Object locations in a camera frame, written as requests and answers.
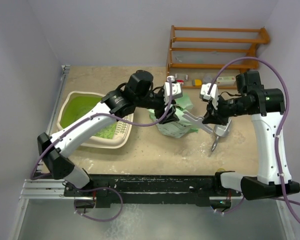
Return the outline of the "silver metal scoop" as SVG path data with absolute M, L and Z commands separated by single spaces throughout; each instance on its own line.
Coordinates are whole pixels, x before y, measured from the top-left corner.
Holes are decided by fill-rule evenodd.
M 215 139 L 214 142 L 211 146 L 210 152 L 213 153 L 215 151 L 215 149 L 217 148 L 217 145 L 219 143 L 219 140 L 221 138 L 225 138 L 228 136 L 229 132 L 230 132 L 230 128 L 231 128 L 231 124 L 232 124 L 232 119 L 228 120 L 228 123 L 226 125 L 215 125 L 213 128 L 213 133 L 215 135 Z

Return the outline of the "white bag clip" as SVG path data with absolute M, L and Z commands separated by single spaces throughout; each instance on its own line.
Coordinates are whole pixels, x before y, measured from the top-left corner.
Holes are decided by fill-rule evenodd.
M 195 116 L 192 113 L 186 111 L 183 113 L 182 117 L 195 125 L 197 128 L 205 131 L 210 135 L 214 132 L 214 130 L 210 126 L 208 126 L 207 124 L 203 124 L 203 116 Z

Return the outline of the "green cat litter bag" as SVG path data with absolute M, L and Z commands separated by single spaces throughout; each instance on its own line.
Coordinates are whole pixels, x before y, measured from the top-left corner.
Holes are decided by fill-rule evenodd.
M 185 112 L 189 112 L 194 107 L 190 97 L 184 93 L 183 97 L 177 98 L 175 102 L 175 114 L 179 120 L 165 124 L 157 124 L 156 126 L 160 133 L 177 139 L 181 138 L 185 134 L 197 133 L 199 129 L 183 117 Z

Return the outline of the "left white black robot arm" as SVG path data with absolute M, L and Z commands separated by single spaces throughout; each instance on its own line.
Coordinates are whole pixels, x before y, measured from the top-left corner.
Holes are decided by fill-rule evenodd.
M 88 113 L 68 127 L 37 137 L 39 160 L 43 161 L 54 180 L 65 180 L 75 186 L 81 196 L 93 191 L 88 173 L 69 160 L 69 156 L 85 141 L 104 128 L 133 114 L 136 108 L 152 109 L 156 121 L 152 125 L 177 121 L 173 101 L 182 97 L 182 87 L 174 76 L 168 76 L 163 86 L 153 87 L 153 75 L 137 70 L 127 82 L 108 92 Z

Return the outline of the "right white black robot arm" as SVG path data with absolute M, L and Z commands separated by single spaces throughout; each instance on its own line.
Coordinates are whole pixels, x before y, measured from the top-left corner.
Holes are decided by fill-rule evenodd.
M 249 201 L 299 193 L 300 184 L 292 180 L 286 161 L 281 127 L 286 110 L 283 92 L 266 89 L 257 71 L 237 75 L 236 87 L 239 96 L 224 99 L 216 84 L 201 86 L 199 97 L 207 102 L 202 123 L 225 126 L 232 117 L 249 115 L 256 135 L 258 173 L 247 176 L 235 171 L 217 172 L 213 192 L 223 196 L 232 189 Z

